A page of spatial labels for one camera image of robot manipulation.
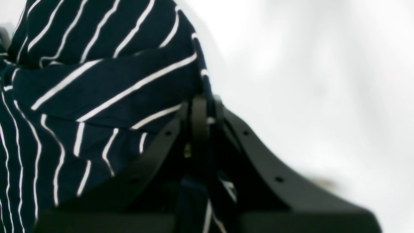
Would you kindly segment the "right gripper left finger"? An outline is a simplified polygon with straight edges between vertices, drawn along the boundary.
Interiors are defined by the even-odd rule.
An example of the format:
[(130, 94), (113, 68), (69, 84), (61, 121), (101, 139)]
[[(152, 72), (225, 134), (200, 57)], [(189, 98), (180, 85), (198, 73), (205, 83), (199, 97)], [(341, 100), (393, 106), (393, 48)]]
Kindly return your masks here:
[(149, 148), (115, 177), (44, 211), (36, 233), (201, 233), (207, 202), (208, 102), (182, 103)]

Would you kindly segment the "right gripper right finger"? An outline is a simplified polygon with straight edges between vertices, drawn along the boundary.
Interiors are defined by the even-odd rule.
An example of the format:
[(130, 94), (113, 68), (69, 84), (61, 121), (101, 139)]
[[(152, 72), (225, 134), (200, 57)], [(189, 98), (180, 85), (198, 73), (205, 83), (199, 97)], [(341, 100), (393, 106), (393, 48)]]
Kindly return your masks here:
[(381, 233), (375, 215), (313, 184), (214, 99), (218, 170), (234, 185), (236, 233)]

